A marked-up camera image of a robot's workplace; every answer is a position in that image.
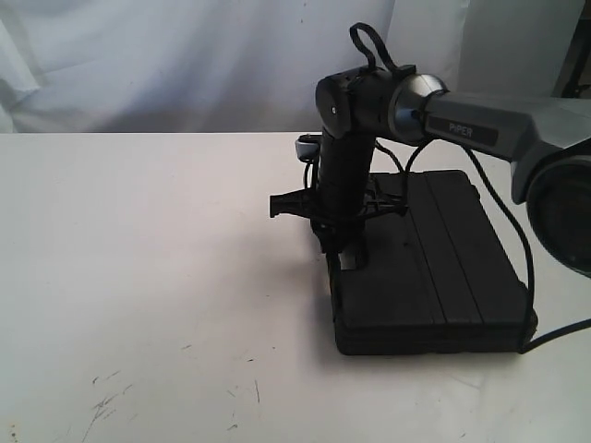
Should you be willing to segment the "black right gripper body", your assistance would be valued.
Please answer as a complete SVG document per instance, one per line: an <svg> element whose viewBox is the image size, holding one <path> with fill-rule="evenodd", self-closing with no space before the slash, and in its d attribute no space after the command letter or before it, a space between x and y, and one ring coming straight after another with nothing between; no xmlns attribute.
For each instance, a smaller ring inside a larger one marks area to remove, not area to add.
<svg viewBox="0 0 591 443"><path fill-rule="evenodd" d="M406 213L403 197L390 197L370 187L374 136L349 134L334 138L328 132L321 135L320 155L305 167L314 178L302 189L270 196L272 218L288 214L316 224L344 225L388 213Z"/></svg>

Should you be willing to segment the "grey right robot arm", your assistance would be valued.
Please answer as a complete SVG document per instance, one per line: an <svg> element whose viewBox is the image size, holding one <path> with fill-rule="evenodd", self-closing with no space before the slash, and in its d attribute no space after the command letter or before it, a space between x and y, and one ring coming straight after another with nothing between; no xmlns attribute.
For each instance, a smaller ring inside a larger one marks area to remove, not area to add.
<svg viewBox="0 0 591 443"><path fill-rule="evenodd" d="M525 205L538 241L563 266L590 272L590 104L557 98L506 98L453 92L412 66L361 66L322 79L315 90L322 122L296 151L313 164L311 187L270 199L270 214L290 214L336 230L403 207L383 198L367 210L369 166L378 139L412 147L435 139L508 162L515 204Z"/></svg>

